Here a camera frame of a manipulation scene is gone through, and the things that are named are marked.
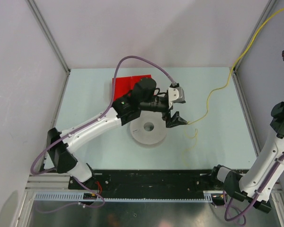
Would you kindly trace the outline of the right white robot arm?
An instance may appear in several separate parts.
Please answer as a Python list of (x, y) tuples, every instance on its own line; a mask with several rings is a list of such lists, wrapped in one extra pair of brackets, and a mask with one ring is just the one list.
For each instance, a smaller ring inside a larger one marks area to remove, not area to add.
[[(213, 168), (209, 177), (209, 185), (215, 190), (222, 188), (224, 197), (230, 198), (229, 202), (224, 203), (226, 221), (242, 217), (252, 207), (265, 213), (271, 210), (269, 196), (284, 171), (284, 101), (273, 107), (271, 116), (266, 142), (246, 174), (240, 175), (225, 166), (218, 165)], [(249, 205), (238, 215), (230, 218), (228, 212), (233, 200), (247, 200)]]

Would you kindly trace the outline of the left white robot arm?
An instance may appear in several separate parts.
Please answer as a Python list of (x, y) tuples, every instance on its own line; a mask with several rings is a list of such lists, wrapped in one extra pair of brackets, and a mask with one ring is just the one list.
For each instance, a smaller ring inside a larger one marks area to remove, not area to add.
[(142, 111), (161, 113), (167, 128), (186, 125), (187, 121), (179, 112), (171, 115), (174, 103), (185, 103), (185, 93), (179, 84), (170, 85), (166, 92), (160, 93), (154, 79), (142, 78), (99, 115), (63, 131), (56, 128), (48, 131), (47, 147), (53, 169), (59, 174), (68, 173), (75, 177), (85, 189), (92, 188), (95, 183), (92, 168), (79, 161), (74, 153), (104, 132), (139, 118)]

